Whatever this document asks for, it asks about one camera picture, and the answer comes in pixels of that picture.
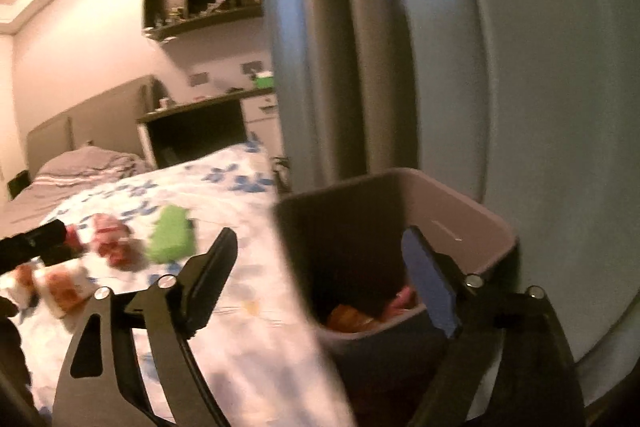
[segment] gray curtain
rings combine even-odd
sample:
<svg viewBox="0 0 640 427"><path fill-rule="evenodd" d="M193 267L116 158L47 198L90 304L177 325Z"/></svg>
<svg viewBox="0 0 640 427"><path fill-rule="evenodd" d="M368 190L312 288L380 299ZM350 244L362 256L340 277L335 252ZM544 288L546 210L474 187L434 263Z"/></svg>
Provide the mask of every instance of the gray curtain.
<svg viewBox="0 0 640 427"><path fill-rule="evenodd" d="M620 381L640 355L640 0L266 1L296 190L419 166L481 201L587 402Z"/></svg>

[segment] screw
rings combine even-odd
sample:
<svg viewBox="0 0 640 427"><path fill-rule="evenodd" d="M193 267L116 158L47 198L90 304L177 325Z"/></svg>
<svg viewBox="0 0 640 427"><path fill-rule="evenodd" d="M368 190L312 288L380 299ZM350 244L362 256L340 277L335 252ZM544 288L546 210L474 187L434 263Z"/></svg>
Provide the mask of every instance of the screw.
<svg viewBox="0 0 640 427"><path fill-rule="evenodd" d="M465 285L467 285L469 288L475 288L477 290L478 288L484 286L484 281L482 280L482 277L476 275L475 273L472 273L471 275L466 276Z"/></svg>
<svg viewBox="0 0 640 427"><path fill-rule="evenodd" d="M101 301L102 299L106 299L110 294L111 289L107 288L107 286L102 286L95 291L94 297L98 299L98 301Z"/></svg>
<svg viewBox="0 0 640 427"><path fill-rule="evenodd" d="M540 286L529 286L529 288L527 288L527 295L534 299L544 299L546 293Z"/></svg>
<svg viewBox="0 0 640 427"><path fill-rule="evenodd" d="M174 275L163 275L160 279L158 279L158 286L161 288L171 288L176 283L176 278Z"/></svg>

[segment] desk drawer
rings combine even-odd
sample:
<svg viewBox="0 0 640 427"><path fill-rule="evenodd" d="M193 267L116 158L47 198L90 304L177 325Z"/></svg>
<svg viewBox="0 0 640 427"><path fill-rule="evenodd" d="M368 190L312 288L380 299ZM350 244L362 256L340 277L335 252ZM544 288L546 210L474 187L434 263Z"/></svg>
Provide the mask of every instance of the desk drawer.
<svg viewBox="0 0 640 427"><path fill-rule="evenodd" d="M274 94L244 98L241 105L246 123L278 117L278 99Z"/></svg>

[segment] wall socket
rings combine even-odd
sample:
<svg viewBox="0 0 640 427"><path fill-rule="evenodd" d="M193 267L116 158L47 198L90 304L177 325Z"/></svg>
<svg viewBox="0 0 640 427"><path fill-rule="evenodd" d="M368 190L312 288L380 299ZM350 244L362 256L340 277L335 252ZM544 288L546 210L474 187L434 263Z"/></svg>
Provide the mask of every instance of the wall socket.
<svg viewBox="0 0 640 427"><path fill-rule="evenodd" d="M254 60L253 62L240 64L240 69L242 70L242 74L260 73L261 71L264 71L261 60Z"/></svg>
<svg viewBox="0 0 640 427"><path fill-rule="evenodd" d="M206 71L189 75L189 85L191 87L201 86L202 84L207 84L207 82L209 82L209 73Z"/></svg>

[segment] desk top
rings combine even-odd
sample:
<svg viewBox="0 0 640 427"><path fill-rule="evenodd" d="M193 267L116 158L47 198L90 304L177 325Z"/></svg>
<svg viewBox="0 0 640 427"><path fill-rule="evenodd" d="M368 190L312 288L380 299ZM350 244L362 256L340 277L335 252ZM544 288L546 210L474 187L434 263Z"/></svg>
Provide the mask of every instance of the desk top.
<svg viewBox="0 0 640 427"><path fill-rule="evenodd" d="M230 102L232 100L242 100L243 98L252 98L254 96L260 96L264 94L273 93L273 87L263 87L262 89L244 89L240 91L230 92L222 96L215 96L213 98L205 98L197 102L183 103L175 105L169 109L163 109L162 111L149 112L145 116L142 116L136 120L137 123L148 123L160 118L165 118L173 114L181 112L187 112L193 109L200 109L201 107L208 107L209 105L216 105L217 103Z"/></svg>

